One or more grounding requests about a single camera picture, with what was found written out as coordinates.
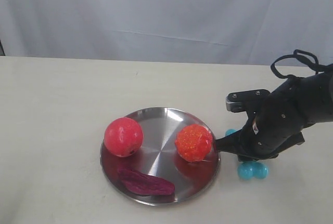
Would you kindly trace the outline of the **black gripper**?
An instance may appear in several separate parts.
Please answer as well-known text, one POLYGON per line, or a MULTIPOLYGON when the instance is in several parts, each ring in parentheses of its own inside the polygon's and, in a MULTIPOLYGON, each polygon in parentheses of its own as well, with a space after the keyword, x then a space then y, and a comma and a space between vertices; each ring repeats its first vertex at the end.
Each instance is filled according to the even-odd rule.
POLYGON ((227 130, 215 139, 215 152, 239 155, 241 161, 258 161, 278 156, 304 142, 301 131, 316 123, 316 78, 290 78, 263 100, 255 111, 246 111, 242 130, 227 130))

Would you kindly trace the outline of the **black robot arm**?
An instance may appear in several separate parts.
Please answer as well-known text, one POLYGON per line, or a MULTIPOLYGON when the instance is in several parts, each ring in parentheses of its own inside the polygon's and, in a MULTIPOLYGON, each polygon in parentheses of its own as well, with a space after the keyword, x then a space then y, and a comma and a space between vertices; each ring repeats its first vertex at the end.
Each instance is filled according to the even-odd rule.
POLYGON ((227 110, 246 112, 242 129, 216 139, 216 152, 228 152, 240 161, 276 158, 305 142, 302 130, 332 122, 332 70, 309 77, 291 76, 273 92, 266 89, 233 92, 227 110))

